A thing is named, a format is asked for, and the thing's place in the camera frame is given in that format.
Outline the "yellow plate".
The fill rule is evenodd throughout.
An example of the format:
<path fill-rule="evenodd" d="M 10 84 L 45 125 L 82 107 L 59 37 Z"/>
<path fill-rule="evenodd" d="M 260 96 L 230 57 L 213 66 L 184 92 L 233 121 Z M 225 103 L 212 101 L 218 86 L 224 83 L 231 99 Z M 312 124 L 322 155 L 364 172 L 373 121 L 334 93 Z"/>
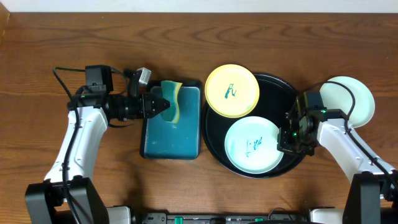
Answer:
<path fill-rule="evenodd" d="M 259 84 L 247 68 L 226 64 L 214 69 L 205 83 L 206 102 L 210 108 L 227 118 L 249 114 L 259 101 Z"/>

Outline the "light blue plate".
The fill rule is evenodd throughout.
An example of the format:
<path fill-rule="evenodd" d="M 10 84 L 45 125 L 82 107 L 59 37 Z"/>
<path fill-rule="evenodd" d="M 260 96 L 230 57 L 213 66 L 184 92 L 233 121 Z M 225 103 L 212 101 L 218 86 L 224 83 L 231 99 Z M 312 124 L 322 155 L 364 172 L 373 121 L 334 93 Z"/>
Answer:
<path fill-rule="evenodd" d="M 373 94 L 361 81 L 346 76 L 333 77 L 329 82 L 340 83 L 353 93 L 355 106 L 349 116 L 349 121 L 354 128 L 367 124 L 375 112 L 375 101 Z M 352 97 L 349 92 L 340 85 L 324 83 L 320 88 L 323 104 L 328 109 L 341 109 L 348 114 L 352 107 Z"/>

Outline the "green yellow sponge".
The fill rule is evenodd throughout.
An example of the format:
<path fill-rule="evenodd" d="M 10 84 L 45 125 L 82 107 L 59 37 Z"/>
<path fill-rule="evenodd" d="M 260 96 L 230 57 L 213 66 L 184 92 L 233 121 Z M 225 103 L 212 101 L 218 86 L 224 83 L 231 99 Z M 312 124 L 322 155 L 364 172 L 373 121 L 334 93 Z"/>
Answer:
<path fill-rule="evenodd" d="M 178 93 L 182 83 L 170 80 L 161 81 L 162 96 L 170 103 L 170 107 L 161 113 L 162 119 L 169 123 L 178 123 L 180 108 L 178 104 Z"/>

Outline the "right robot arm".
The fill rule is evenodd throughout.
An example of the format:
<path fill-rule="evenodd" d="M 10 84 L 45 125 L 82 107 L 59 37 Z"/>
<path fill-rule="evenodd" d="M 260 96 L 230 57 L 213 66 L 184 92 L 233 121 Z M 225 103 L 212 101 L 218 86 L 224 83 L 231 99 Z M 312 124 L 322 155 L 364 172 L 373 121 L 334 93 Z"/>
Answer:
<path fill-rule="evenodd" d="M 359 137 L 344 112 L 292 109 L 285 118 L 277 149 L 312 156 L 317 146 L 324 147 L 351 184 L 343 209 L 313 209 L 310 223 L 397 223 L 397 169 Z"/>

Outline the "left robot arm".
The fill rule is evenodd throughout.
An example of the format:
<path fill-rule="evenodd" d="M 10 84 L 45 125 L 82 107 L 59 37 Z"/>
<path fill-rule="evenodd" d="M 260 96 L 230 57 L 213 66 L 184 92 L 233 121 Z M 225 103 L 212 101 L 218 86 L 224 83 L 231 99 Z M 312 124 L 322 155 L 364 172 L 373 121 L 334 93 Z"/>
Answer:
<path fill-rule="evenodd" d="M 169 108 L 169 101 L 151 93 L 73 96 L 56 161 L 44 181 L 25 192 L 32 223 L 135 223 L 128 206 L 106 207 L 93 185 L 99 145 L 111 119 L 153 118 Z"/>

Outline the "white plate with scribble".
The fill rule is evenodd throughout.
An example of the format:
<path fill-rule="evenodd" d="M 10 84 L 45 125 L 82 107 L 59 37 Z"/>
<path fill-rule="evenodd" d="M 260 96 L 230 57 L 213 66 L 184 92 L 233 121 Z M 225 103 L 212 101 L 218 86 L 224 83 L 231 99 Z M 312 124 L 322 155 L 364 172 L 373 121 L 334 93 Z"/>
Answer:
<path fill-rule="evenodd" d="M 283 152 L 277 150 L 278 127 L 268 119 L 249 116 L 228 129 L 224 149 L 229 161 L 240 171 L 262 174 L 275 168 Z"/>

